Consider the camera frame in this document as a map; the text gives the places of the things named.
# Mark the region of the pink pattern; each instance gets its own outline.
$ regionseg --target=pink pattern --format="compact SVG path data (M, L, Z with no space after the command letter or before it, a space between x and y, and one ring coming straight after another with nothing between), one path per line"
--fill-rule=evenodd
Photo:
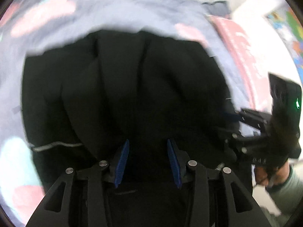
M270 88L266 71L256 61L248 36L237 23L230 19L211 16L228 51L240 71L249 95L250 107L263 110L269 108Z
M43 197L44 191L41 186L24 185L14 190L13 205L24 224L29 221Z
M17 21L11 30L12 37L20 37L39 29L52 19L72 14L76 10L76 4L68 0L49 0L28 10Z
M0 20L0 27L4 26L6 22L13 16L13 14L18 10L19 4L12 3L9 8L5 11L3 17Z
M203 36L203 34L195 27L187 26L182 23L175 24L175 28L177 29L180 36L183 38L200 43L204 48L209 46L207 40Z

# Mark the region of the dark cloth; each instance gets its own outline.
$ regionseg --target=dark cloth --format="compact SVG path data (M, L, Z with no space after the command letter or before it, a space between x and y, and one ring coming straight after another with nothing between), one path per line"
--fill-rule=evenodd
M191 192L188 183L181 189L174 183L123 183L117 189L108 189L109 226L184 227L192 204Z
M231 11L227 1L215 1L213 3L204 2L202 5L210 15L221 16L225 19L230 18Z
M215 132L238 131L222 115L234 111L229 97L214 58L197 42L101 30L26 59L22 112L34 146L84 144L34 153L46 191L67 167L107 159L126 139L124 181L173 182L168 138L208 168L224 162L250 190L250 165L232 164Z

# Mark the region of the bedsheet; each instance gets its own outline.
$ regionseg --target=bedsheet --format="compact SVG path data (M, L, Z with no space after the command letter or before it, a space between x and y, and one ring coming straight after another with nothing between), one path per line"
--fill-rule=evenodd
M236 108L249 107L240 73L206 13L194 0L14 0L0 21L0 204L17 227L27 223L44 195L22 124L26 55L102 28L197 41L216 58Z

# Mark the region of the black jacket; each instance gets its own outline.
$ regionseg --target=black jacket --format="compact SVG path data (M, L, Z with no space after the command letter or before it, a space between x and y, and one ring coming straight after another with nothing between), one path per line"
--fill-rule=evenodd
M45 190L66 168L107 159L126 139L124 180L163 182L173 181L168 138L206 167L230 163L215 132L238 131L222 115L234 111L229 97L214 58L197 42L101 30L26 59L22 112L35 147L84 144L34 153ZM240 174L251 189L250 167Z

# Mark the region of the gray sleeve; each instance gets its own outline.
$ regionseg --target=gray sleeve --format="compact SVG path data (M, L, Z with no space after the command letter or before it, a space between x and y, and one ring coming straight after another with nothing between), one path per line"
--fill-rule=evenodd
M276 206L284 215L292 215L303 196L303 182L290 167L289 177L280 186L267 189Z
M289 177L280 186L267 189L269 195L280 209L281 215L275 216L266 208L262 208L272 227L282 227L295 211L303 196L303 182L299 179L293 168L290 167Z

